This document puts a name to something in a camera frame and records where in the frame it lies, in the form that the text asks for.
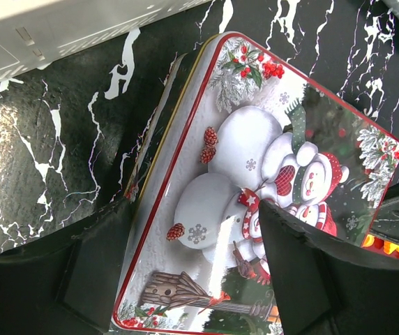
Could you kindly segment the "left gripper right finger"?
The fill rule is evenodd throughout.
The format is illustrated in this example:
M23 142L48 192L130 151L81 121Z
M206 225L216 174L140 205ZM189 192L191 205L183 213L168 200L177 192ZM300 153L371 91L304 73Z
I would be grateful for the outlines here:
M399 334L399 260L266 200L259 221L284 334Z

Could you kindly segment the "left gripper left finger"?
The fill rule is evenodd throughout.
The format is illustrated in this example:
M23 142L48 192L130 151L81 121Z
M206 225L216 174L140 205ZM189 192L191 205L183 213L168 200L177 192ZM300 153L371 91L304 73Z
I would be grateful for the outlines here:
M105 334L130 232L119 200L0 254L0 334Z

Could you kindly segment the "gold tin lid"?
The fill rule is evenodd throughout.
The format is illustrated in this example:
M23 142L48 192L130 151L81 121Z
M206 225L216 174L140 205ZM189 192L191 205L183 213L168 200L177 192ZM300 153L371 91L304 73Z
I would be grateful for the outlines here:
M281 334L259 204L356 246L399 141L242 33L183 56L152 164L128 197L135 232L112 322L146 334Z

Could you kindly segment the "gold cookie tin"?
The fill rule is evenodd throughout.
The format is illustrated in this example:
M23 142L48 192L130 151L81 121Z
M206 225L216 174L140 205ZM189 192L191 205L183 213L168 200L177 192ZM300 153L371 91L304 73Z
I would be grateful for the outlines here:
M175 61L123 193L132 208L145 198L152 202L173 173L208 80L209 60L203 55L190 52Z

